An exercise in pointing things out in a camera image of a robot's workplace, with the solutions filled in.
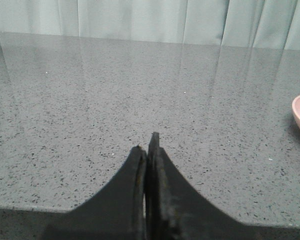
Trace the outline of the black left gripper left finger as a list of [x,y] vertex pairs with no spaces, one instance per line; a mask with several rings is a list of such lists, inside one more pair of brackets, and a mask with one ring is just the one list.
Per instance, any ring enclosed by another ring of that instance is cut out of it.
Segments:
[[146,152],[131,149],[113,178],[91,199],[50,223],[43,240],[143,240]]

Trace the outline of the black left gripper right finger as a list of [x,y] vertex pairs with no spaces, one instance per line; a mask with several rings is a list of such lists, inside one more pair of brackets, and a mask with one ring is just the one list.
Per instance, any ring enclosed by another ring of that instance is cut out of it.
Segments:
[[182,176],[159,133],[152,134],[146,169],[146,226],[150,240],[258,240],[253,227],[234,220]]

